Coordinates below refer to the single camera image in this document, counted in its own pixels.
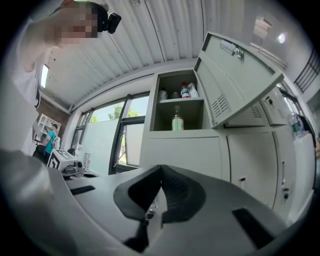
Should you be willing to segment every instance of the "white device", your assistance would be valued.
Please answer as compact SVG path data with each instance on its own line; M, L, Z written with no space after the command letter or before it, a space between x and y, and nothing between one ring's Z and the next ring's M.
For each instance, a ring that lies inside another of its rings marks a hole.
M52 150L47 167L58 169L67 175L74 175L84 171L82 162L62 149Z

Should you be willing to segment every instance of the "ceiling panel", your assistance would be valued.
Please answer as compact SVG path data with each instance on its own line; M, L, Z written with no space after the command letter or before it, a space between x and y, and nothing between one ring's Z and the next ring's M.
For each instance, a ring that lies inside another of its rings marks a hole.
M103 0L92 0L101 4ZM42 19L58 7L51 0L33 15ZM264 0L106 0L109 13L122 20L116 33L103 32L87 43L50 50L46 88L72 105L113 79L146 66L197 58L207 31L220 33L247 45L259 46L288 58L295 38L293 19L276 3ZM257 17L272 23L263 40L254 38ZM283 44L277 42L286 33Z

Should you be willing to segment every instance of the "door latch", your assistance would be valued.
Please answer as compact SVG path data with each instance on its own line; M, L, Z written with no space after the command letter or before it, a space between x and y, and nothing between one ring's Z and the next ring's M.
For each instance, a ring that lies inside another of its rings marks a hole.
M236 54L239 59L242 59L245 55L245 53L240 50L235 44L225 40L221 41L220 47L230 53L232 56Z

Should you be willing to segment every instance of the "brick wall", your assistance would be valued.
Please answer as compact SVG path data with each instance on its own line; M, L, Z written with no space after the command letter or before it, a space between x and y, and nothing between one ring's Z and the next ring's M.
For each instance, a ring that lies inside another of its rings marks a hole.
M40 105L37 111L39 113L39 116L36 119L37 122L39 121L41 114L44 114L47 117L61 124L58 136L62 139L70 116L67 113L60 110L59 108L52 105L51 103L49 103L48 101L46 101L43 97L40 100Z

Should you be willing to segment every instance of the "open cabinet door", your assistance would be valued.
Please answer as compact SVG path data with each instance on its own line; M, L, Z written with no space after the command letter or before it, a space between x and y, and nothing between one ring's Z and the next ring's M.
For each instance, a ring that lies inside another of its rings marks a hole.
M209 102L213 128L256 103L284 79L281 71L255 50L211 32L194 73Z

